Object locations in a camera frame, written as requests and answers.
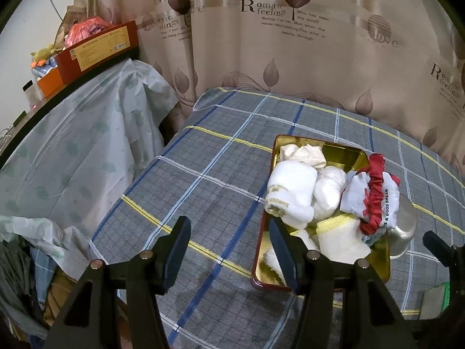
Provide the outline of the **white shiny plastic bundle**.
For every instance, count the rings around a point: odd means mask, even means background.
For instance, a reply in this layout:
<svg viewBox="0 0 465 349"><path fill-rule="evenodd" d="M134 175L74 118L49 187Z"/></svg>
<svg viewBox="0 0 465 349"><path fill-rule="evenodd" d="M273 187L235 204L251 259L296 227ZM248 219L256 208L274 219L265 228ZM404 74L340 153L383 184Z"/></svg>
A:
<svg viewBox="0 0 465 349"><path fill-rule="evenodd" d="M347 185L347 173L338 167L328 165L319 170L313 193L314 219L329 218L338 208Z"/></svg>

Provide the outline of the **red plastic bag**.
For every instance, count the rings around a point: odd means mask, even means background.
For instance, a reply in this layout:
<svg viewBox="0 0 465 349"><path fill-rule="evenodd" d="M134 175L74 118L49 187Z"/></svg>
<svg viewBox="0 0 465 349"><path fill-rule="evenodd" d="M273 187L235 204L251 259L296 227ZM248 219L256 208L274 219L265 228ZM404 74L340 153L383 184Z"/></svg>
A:
<svg viewBox="0 0 465 349"><path fill-rule="evenodd" d="M85 40L99 32L111 28L113 25L100 17L90 17L81 23L74 24L65 37L65 48Z"/></svg>

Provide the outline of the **white green plastic cover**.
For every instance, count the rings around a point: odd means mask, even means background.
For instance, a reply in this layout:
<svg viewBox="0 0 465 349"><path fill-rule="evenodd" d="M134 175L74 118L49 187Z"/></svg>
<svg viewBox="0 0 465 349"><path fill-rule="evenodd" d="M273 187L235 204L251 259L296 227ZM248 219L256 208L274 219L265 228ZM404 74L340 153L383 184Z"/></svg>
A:
<svg viewBox="0 0 465 349"><path fill-rule="evenodd" d="M22 237L70 277L127 187L164 147L177 97L150 65L127 60L60 102L1 168L1 238Z"/></svg>

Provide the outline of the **yellow edged white cloth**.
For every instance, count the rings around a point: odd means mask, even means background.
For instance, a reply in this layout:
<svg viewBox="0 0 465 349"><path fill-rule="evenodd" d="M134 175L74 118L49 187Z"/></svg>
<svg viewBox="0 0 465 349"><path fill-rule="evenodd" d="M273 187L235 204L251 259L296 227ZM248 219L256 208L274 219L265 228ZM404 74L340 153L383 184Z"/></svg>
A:
<svg viewBox="0 0 465 349"><path fill-rule="evenodd" d="M316 234L320 252L330 261L353 265L371 253L362 241L360 219L352 214L340 213L320 221Z"/></svg>

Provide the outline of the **stainless steel bowl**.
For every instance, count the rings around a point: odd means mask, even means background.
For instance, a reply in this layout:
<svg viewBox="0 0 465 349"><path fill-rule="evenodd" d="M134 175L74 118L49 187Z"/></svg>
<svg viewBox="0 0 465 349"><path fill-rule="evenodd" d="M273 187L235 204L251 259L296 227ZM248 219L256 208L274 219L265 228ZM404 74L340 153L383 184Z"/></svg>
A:
<svg viewBox="0 0 465 349"><path fill-rule="evenodd" d="M394 229L388 229L390 259L398 259L410 248L417 229L417 215L412 202L405 195L400 196L400 206Z"/></svg>

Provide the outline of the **red white satin cap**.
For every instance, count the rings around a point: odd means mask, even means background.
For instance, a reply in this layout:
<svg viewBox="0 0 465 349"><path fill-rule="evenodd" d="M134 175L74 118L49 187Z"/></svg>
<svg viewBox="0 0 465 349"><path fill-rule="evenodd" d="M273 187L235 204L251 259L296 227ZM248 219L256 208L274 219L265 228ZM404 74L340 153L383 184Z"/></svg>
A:
<svg viewBox="0 0 465 349"><path fill-rule="evenodd" d="M387 172L384 164L382 154L372 154L368 166L352 176L341 196L340 211L359 218L365 236L397 226L400 178Z"/></svg>

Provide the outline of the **light blue fluffy towel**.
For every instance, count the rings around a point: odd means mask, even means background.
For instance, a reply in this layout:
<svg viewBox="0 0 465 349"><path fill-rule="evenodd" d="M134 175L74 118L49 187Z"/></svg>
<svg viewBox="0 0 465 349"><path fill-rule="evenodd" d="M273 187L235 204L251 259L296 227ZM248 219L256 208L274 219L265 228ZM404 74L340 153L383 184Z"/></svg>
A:
<svg viewBox="0 0 465 349"><path fill-rule="evenodd" d="M368 247L371 247L376 242L378 242L384 236L384 234L386 234L386 230L379 229L373 235L362 235L362 242L364 242Z"/></svg>

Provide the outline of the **red yellow cardboard box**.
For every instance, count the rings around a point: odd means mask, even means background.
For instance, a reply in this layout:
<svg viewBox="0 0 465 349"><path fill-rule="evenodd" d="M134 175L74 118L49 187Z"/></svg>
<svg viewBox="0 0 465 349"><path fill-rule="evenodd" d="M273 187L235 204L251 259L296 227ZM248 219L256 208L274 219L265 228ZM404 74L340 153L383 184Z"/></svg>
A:
<svg viewBox="0 0 465 349"><path fill-rule="evenodd" d="M135 21L116 25L66 48L56 56L62 82L73 83L110 59L139 47Z"/></svg>

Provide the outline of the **grey plaid tablecloth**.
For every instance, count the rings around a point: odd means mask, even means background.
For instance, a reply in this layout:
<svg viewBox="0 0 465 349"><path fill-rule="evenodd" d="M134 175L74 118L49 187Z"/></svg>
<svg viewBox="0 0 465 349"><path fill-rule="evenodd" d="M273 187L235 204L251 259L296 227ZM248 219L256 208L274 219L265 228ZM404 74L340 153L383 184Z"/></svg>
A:
<svg viewBox="0 0 465 349"><path fill-rule="evenodd" d="M435 231L464 244L464 182L425 139L369 117L304 99L215 88L144 173L114 204L91 241L108 263L127 261L167 234L179 216L192 223L192 244L169 292L158 299L175 348L288 348L302 301L260 290L251 271L261 225L271 150L291 134L383 154L388 172L414 205L418 227L407 252L391 264L389 290L408 318L423 292L448 279L424 247Z"/></svg>

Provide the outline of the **white embroidered hotel towel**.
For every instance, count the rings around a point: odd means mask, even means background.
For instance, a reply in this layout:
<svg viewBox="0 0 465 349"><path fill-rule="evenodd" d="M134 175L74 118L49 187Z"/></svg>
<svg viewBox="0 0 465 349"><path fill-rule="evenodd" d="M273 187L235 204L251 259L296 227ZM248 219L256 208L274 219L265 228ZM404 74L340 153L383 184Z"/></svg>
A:
<svg viewBox="0 0 465 349"><path fill-rule="evenodd" d="M278 162L268 180L265 211L296 230L305 229L314 218L311 202L317 175L314 167L302 162Z"/></svg>

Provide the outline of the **green tissue pack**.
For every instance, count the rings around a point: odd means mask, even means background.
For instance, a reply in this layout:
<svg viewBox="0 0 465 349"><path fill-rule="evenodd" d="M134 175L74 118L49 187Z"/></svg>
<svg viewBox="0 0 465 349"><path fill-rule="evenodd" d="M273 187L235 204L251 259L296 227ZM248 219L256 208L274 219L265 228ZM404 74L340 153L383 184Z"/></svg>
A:
<svg viewBox="0 0 465 349"><path fill-rule="evenodd" d="M450 299L450 283L444 282L423 293L419 319L430 320L438 318L448 307Z"/></svg>

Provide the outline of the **cream satin cloth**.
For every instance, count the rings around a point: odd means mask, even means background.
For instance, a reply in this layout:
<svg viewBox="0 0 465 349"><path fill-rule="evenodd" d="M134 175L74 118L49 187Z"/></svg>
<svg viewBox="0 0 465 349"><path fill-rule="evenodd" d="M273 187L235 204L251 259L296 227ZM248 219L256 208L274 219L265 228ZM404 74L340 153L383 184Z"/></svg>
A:
<svg viewBox="0 0 465 349"><path fill-rule="evenodd" d="M280 161L293 160L298 161L315 169L326 167L326 159L320 146L305 144L301 147L296 144L287 144L280 147Z"/></svg>

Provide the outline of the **beige leaf print curtain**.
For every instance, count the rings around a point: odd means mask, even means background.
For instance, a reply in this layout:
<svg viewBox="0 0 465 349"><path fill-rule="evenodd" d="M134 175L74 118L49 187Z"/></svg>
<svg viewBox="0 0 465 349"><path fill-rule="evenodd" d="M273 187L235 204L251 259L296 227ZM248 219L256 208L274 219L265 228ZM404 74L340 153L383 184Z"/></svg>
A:
<svg viewBox="0 0 465 349"><path fill-rule="evenodd" d="M438 0L74 0L134 21L141 58L190 112L219 86L387 124L464 170L464 40Z"/></svg>

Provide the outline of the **orange box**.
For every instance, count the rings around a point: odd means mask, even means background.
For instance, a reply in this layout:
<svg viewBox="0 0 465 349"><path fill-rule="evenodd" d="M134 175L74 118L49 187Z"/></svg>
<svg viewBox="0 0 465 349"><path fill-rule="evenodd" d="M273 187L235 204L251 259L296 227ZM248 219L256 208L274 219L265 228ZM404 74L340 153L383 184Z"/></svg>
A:
<svg viewBox="0 0 465 349"><path fill-rule="evenodd" d="M54 97L67 86L62 80L58 67L53 68L48 74L38 80L37 84L45 99Z"/></svg>

